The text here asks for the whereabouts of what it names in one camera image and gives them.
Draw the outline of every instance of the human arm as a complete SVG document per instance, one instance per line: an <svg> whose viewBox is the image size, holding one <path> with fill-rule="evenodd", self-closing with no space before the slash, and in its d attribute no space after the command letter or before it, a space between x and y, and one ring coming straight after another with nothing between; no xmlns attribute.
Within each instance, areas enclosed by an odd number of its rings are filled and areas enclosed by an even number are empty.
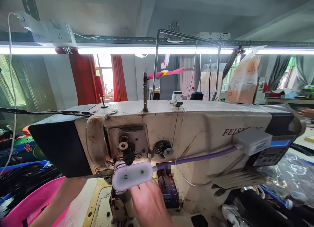
<svg viewBox="0 0 314 227"><path fill-rule="evenodd" d="M299 112L299 115L302 117L314 118L314 109L307 108L301 110L301 112Z"/></svg>
<svg viewBox="0 0 314 227"><path fill-rule="evenodd" d="M66 178L53 201L40 213L30 227L52 226L62 212L79 195L87 179L84 177Z"/></svg>
<svg viewBox="0 0 314 227"><path fill-rule="evenodd" d="M152 178L139 186L130 188L137 222L141 227L173 227L160 188Z"/></svg>

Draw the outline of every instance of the red curtain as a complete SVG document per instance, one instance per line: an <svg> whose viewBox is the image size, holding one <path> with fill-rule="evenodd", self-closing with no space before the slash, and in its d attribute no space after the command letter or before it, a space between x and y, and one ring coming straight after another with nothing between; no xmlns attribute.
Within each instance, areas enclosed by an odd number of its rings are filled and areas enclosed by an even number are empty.
<svg viewBox="0 0 314 227"><path fill-rule="evenodd" d="M69 54L79 105L101 103L96 93L96 69L92 55Z"/></svg>
<svg viewBox="0 0 314 227"><path fill-rule="evenodd" d="M114 101L127 101L127 90L125 88L124 73L121 55L111 55Z"/></svg>

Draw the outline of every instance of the smartphone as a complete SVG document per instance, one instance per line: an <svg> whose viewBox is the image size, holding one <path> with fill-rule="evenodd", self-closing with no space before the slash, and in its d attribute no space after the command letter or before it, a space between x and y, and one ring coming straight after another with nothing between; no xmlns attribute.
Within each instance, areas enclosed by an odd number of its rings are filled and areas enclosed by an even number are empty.
<svg viewBox="0 0 314 227"><path fill-rule="evenodd" d="M164 197L167 209L179 209L179 197L175 182L170 169L161 169L157 171L158 185Z"/></svg>

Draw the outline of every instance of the ceiling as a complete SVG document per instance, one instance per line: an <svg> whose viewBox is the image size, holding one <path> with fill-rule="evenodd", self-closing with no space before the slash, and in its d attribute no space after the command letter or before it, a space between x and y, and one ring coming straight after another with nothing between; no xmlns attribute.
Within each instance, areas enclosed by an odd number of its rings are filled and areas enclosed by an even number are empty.
<svg viewBox="0 0 314 227"><path fill-rule="evenodd" d="M42 21L78 34L155 37L170 21L181 32L230 32L232 39L314 41L314 0L35 0ZM22 0L0 0L0 29ZM13 32L26 32L11 18Z"/></svg>

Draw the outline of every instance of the light fixture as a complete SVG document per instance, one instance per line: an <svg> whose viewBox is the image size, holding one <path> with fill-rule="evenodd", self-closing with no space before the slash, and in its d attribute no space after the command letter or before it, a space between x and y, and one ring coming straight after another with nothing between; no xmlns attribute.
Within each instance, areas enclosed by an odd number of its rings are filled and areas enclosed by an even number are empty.
<svg viewBox="0 0 314 227"><path fill-rule="evenodd" d="M245 54L250 53L250 49L245 49ZM155 54L155 46L151 47L85 47L79 46L80 54ZM54 48L44 46L13 46L13 54L57 54ZM9 54L7 45L0 46L0 54ZM194 55L195 47L159 47L158 54L187 54ZM197 47L196 54L218 54L216 47ZM232 54L232 48L222 48L222 55ZM314 55L314 49L279 49L279 48L264 48L257 52L258 55Z"/></svg>
<svg viewBox="0 0 314 227"><path fill-rule="evenodd" d="M0 46L0 54L9 54L8 46ZM54 48L46 48L40 46L21 47L13 46L12 54L57 54Z"/></svg>
<svg viewBox="0 0 314 227"><path fill-rule="evenodd" d="M314 55L313 49L278 49L278 48L266 48L259 50L258 55Z"/></svg>

